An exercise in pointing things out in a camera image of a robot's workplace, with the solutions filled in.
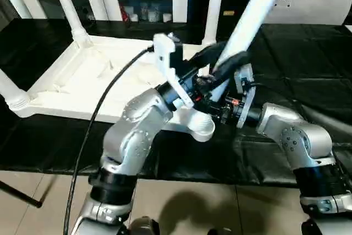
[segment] black fabric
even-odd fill
[[[202,27],[98,21],[85,25],[93,35],[151,40],[174,31],[181,41],[200,44]],[[63,20],[14,20],[0,32],[0,68],[22,89],[36,79],[71,43]],[[291,107],[332,135],[334,153],[352,175],[352,34],[342,26],[264,25],[250,47],[255,79],[305,101],[306,106],[257,88],[255,104]],[[0,100],[0,169],[71,174],[88,121],[34,115],[20,119]],[[111,126],[96,122],[81,159],[80,174],[95,172],[102,139]],[[160,132],[140,175],[143,178],[214,183],[296,186],[278,145],[255,133],[218,125],[213,138]]]

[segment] robotic arm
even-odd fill
[[[199,141],[210,138],[208,129],[202,130],[209,119],[199,111],[222,123],[236,123],[238,128],[245,122],[255,123],[259,134],[283,148],[301,191],[302,209],[312,218],[302,225],[303,234],[345,235],[344,230],[351,230],[347,227],[352,221],[337,217],[352,211],[352,195],[332,155],[331,137],[288,108],[272,103],[264,104],[261,110],[253,108],[255,87],[250,86],[254,79],[247,53],[235,55],[212,75],[198,76],[200,68],[216,62],[223,43],[205,48],[189,61],[183,60],[182,44],[172,35],[156,35],[154,44],[158,67],[168,82],[132,99],[106,133],[101,168],[90,177],[93,188],[72,234],[133,234],[123,221],[131,211],[137,174],[155,135],[179,115],[180,125],[173,130],[188,132]],[[233,73],[243,98],[226,97],[224,106],[213,102],[212,92]],[[181,118],[180,111],[187,115]]]

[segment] floor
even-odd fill
[[[36,209],[0,192],[1,235],[62,234],[69,176],[0,171],[0,181],[44,200]],[[71,227],[89,190],[87,177],[79,177]],[[158,221],[162,234],[179,235],[206,235],[214,227],[231,229],[231,234],[299,235],[307,219],[295,189],[151,180],[138,181],[129,221],[142,216]]]

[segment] metal bracket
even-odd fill
[[[237,92],[239,94],[243,94],[242,102],[244,103],[241,116],[237,123],[237,128],[239,129],[242,128],[246,122],[249,109],[255,96],[255,86],[251,87],[249,90],[244,89],[246,81],[250,83],[254,82],[252,65],[250,63],[242,66],[238,71],[235,72]]]

